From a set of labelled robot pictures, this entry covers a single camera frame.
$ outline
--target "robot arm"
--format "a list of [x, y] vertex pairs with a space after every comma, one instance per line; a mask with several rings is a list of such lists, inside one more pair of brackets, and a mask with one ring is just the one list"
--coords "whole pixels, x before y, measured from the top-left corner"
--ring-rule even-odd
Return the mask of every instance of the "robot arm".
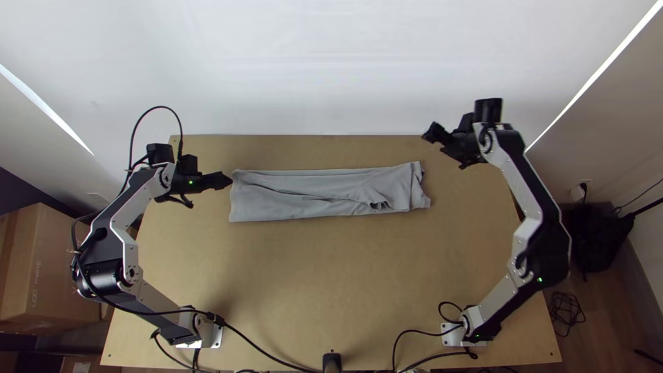
[[[203, 312], [171, 312], [194, 309], [178, 307], [143, 277], [138, 265], [138, 244], [126, 232], [145, 211], [151, 200], [176, 200], [191, 208], [185, 194], [205, 189], [223, 189], [232, 179], [221, 172], [202, 175], [195, 156], [185, 155], [177, 166], [173, 149], [166, 144], [150, 144], [149, 167], [134, 171], [129, 185], [93, 221], [81, 244], [73, 269], [78, 292], [85, 298], [109, 300], [160, 328], [160, 334], [178, 347], [219, 347], [222, 323], [216, 315]], [[179, 194], [181, 200], [172, 195]]]
[[[478, 100], [474, 112], [465, 114], [451, 133], [433, 123], [422, 136], [442, 143], [441, 151], [459, 161], [461, 169], [476, 163], [501, 169], [521, 218], [505, 276], [478, 305], [465, 308], [459, 320], [462, 327], [443, 337], [448, 346], [485, 345], [499, 333], [501, 322], [534, 293], [568, 274], [571, 240], [559, 208], [523, 154], [520, 134], [500, 122], [501, 105], [501, 99]], [[443, 324], [443, 331], [450, 326]]]

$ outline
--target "brown table surface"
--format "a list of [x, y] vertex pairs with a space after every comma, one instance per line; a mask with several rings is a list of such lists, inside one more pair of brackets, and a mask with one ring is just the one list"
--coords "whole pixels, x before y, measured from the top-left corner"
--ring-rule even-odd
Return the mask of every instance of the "brown table surface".
[[[171, 138], [176, 149], [177, 138]], [[375, 216], [229, 223], [229, 189], [192, 195], [192, 210], [149, 205], [138, 235], [145, 279], [179, 305], [225, 317], [259, 346], [320, 369], [330, 350], [346, 370], [391, 369], [404, 329], [439, 332], [437, 304], [477, 304], [506, 270], [519, 221], [508, 185], [487, 164], [461, 171], [418, 136], [184, 137], [184, 153], [203, 173], [235, 169], [349, 169], [420, 160], [430, 209]], [[445, 309], [457, 317], [453, 309]], [[177, 367], [142, 319], [115, 312], [102, 363]], [[506, 321], [487, 347], [423, 367], [523, 365], [561, 361], [541, 293]], [[191, 350], [168, 347], [191, 361]], [[439, 337], [408, 335], [396, 353], [403, 368], [457, 351]], [[218, 350], [203, 350], [211, 370], [288, 370], [225, 330]]]

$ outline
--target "folded gray cloth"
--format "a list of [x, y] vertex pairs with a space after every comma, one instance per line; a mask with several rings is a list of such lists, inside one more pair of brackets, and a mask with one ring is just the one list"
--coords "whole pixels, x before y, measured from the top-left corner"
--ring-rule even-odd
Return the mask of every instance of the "folded gray cloth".
[[375, 169], [233, 172], [231, 222], [405, 212], [430, 207], [419, 162]]

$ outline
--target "floor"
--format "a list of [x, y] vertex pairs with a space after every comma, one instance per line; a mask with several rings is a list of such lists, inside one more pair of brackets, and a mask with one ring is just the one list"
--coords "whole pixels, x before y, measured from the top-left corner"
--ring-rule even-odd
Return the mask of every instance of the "floor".
[[633, 352], [639, 348], [654, 354], [646, 344], [644, 325], [637, 316], [621, 271], [612, 268], [591, 274], [585, 283], [582, 275], [573, 269], [567, 280], [545, 291], [546, 299], [550, 299], [555, 290], [576, 295], [586, 322], [576, 324], [566, 338], [557, 337], [562, 363], [513, 367], [518, 372], [663, 372], [663, 367]]

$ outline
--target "black bag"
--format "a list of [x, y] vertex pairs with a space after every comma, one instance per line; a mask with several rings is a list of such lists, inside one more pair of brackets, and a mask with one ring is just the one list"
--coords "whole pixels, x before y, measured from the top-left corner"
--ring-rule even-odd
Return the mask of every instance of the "black bag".
[[587, 281], [587, 273], [605, 271], [613, 264], [633, 228], [635, 215], [620, 218], [605, 207], [581, 204], [566, 214], [566, 220], [571, 258]]

